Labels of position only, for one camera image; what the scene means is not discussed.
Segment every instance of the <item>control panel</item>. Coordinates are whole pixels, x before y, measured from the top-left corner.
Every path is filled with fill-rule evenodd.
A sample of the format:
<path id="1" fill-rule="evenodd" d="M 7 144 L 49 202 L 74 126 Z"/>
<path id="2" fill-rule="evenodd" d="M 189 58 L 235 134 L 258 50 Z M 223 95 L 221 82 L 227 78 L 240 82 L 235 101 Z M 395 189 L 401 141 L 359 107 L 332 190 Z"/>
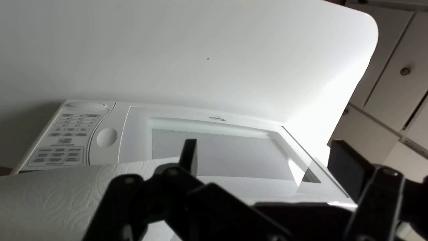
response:
<path id="1" fill-rule="evenodd" d="M 88 144 L 113 102 L 65 102 L 23 161 L 21 170 L 88 165 Z"/>

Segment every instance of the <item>black plastic part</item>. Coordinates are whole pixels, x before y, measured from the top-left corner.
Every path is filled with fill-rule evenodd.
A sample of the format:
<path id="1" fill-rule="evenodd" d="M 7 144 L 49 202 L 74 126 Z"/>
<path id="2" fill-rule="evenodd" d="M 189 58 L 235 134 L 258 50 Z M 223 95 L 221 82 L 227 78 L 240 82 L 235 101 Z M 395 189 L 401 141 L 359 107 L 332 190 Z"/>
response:
<path id="1" fill-rule="evenodd" d="M 327 169 L 354 202 L 374 173 L 373 165 L 342 141 L 330 144 Z"/>
<path id="2" fill-rule="evenodd" d="M 295 240 L 342 240 L 351 212 L 327 204 L 271 204 L 253 206 L 292 233 Z"/>
<path id="3" fill-rule="evenodd" d="M 374 172 L 347 224 L 346 241 L 394 240 L 403 181 L 401 173 L 389 168 L 379 168 Z"/>
<path id="4" fill-rule="evenodd" d="M 188 172 L 189 174 L 195 176 L 197 169 L 197 157 L 196 157 L 196 140 L 185 140 L 180 158 L 179 166 Z"/>
<path id="5" fill-rule="evenodd" d="M 130 220 L 129 208 L 142 184 L 140 176 L 118 176 L 112 180 L 89 224 L 84 241 L 138 241 L 146 225 Z"/>
<path id="6" fill-rule="evenodd" d="M 422 184 L 406 180 L 402 192 L 399 220 L 409 223 L 411 228 L 428 240 L 428 178 Z"/>
<path id="7" fill-rule="evenodd" d="M 203 220 L 196 240 L 294 240 L 291 233 L 262 212 L 247 206 L 215 184 L 188 196 L 189 212 Z"/>
<path id="8" fill-rule="evenodd" d="M 163 192 L 169 194 L 167 202 L 169 213 L 163 218 L 165 224 L 181 240 L 197 240 L 191 239 L 195 235 L 195 228 L 192 227 L 193 217 L 188 213 L 191 208 L 187 194 L 201 188 L 203 184 L 177 165 L 159 166 L 153 180 L 159 180 L 163 185 Z"/>

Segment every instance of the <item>button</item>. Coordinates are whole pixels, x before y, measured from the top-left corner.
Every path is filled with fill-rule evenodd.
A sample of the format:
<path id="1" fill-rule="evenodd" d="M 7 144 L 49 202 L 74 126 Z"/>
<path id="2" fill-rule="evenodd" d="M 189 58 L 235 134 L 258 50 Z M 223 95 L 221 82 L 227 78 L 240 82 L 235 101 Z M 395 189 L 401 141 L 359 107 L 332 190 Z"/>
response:
<path id="1" fill-rule="evenodd" d="M 31 162 L 41 164 L 41 162 L 44 162 L 44 160 L 42 158 L 35 158 Z"/>
<path id="2" fill-rule="evenodd" d="M 46 165 L 62 165 L 62 162 L 46 162 Z"/>
<path id="3" fill-rule="evenodd" d="M 110 145 L 113 145 L 117 140 L 117 131 L 113 129 L 102 129 L 101 131 L 98 131 L 97 137 L 96 137 L 96 144 L 100 148 L 108 148 Z"/>
<path id="4" fill-rule="evenodd" d="M 61 158 L 49 158 L 49 162 L 58 162 Z"/>
<path id="5" fill-rule="evenodd" d="M 58 142 L 58 144 L 64 144 L 64 145 L 65 145 L 65 144 L 70 144 L 70 138 L 61 138 L 61 140 L 58 140 L 57 142 Z"/>
<path id="6" fill-rule="evenodd" d="M 96 115 L 96 114 L 85 114 L 84 117 L 97 118 L 98 115 Z"/>
<path id="7" fill-rule="evenodd" d="M 77 158 L 65 158 L 65 162 L 80 162 Z"/>

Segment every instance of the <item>cabinet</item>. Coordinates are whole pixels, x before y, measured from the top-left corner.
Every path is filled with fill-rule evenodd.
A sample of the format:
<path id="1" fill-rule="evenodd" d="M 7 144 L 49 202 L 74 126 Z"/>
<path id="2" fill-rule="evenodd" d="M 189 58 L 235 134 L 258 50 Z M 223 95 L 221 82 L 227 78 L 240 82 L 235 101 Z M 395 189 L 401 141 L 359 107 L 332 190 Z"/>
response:
<path id="1" fill-rule="evenodd" d="M 362 109 L 413 12 L 360 4 L 346 6 L 371 15 L 378 27 L 378 40 L 371 62 L 350 99 L 354 106 Z"/>
<path id="2" fill-rule="evenodd" d="M 406 138 L 428 150 L 428 101 L 419 106 L 406 130 Z"/>
<path id="3" fill-rule="evenodd" d="M 428 161 L 401 142 L 393 146 L 383 165 L 399 170 L 405 178 L 415 182 L 428 176 Z"/>
<path id="4" fill-rule="evenodd" d="M 352 107 L 340 118 L 332 140 L 342 140 L 371 164 L 382 164 L 398 137 Z"/>
<path id="5" fill-rule="evenodd" d="M 428 14 L 414 15 L 363 111 L 401 131 L 428 89 Z"/>

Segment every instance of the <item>round button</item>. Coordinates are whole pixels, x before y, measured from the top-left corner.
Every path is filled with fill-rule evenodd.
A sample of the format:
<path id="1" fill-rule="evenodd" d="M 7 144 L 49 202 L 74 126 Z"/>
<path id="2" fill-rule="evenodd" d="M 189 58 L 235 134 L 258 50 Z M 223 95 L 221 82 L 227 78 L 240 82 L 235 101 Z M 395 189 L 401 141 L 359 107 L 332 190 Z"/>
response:
<path id="1" fill-rule="evenodd" d="M 102 129 L 101 131 L 98 131 L 96 137 L 96 144 L 100 148 L 108 148 L 113 145 L 116 140 L 117 140 L 117 131 L 114 131 L 113 129 Z"/>

